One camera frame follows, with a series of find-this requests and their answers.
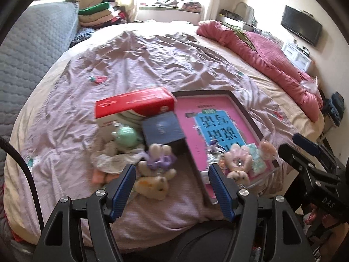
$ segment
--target red box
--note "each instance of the red box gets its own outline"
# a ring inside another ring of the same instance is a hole
[[[150,88],[99,100],[95,105],[95,118],[102,138],[113,140],[113,122],[141,128],[143,119],[175,109],[176,99],[166,88]]]

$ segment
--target blue label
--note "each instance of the blue label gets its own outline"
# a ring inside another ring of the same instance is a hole
[[[234,143],[240,146],[246,144],[224,110],[217,110],[214,114],[198,113],[195,120],[207,145],[212,139],[216,139],[218,144],[228,151]]]

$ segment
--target black cable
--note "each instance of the black cable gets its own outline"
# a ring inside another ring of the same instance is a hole
[[[44,219],[43,219],[43,215],[41,213],[38,192],[36,191],[34,179],[33,179],[33,176],[31,175],[30,170],[29,170],[26,162],[21,157],[21,155],[16,151],[16,149],[14,147],[12,147],[10,145],[10,143],[8,141],[6,141],[1,136],[0,136],[0,148],[3,149],[5,152],[7,152],[17,162],[17,164],[21,167],[22,171],[24,172],[24,175],[26,176],[28,184],[29,184],[31,195],[33,197],[36,214],[37,214],[38,220],[39,220],[40,230],[42,232],[44,229]]]

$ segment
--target cardboard box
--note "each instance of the cardboard box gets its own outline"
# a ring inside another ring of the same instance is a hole
[[[188,150],[185,135],[172,111],[142,121],[142,130],[148,147],[154,143],[169,145],[176,156]]]
[[[142,120],[173,111],[176,98],[166,88],[150,88],[99,100],[95,105],[95,118],[99,132],[106,141],[112,141],[114,121],[141,129]]]

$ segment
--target green blanket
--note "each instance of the green blanket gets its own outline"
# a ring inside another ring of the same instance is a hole
[[[92,15],[94,13],[104,11],[108,8],[110,8],[110,3],[105,2],[92,7],[88,7],[86,9],[79,10],[79,15],[83,15],[83,16]]]
[[[252,50],[256,51],[256,48],[253,46],[252,42],[248,39],[243,29],[237,26],[227,24],[226,22],[223,22],[222,24],[225,25],[227,28],[232,29],[240,40],[242,40],[244,43],[250,46]]]

